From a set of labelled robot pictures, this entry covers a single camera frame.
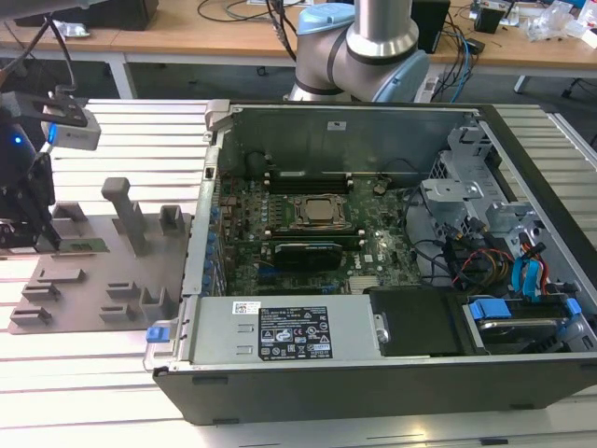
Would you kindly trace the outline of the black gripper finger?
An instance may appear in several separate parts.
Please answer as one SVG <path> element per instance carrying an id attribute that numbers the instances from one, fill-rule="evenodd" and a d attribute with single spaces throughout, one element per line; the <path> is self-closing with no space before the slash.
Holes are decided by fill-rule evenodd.
<path id="1" fill-rule="evenodd" d="M 34 159 L 22 188 L 22 209 L 26 222 L 37 236 L 43 236 L 54 251 L 60 249 L 61 237 L 51 224 L 49 208 L 55 204 L 50 155 L 39 152 Z"/>
<path id="2" fill-rule="evenodd" d="M 41 230 L 34 224 L 27 222 L 1 222 L 1 248 L 33 248 Z"/>

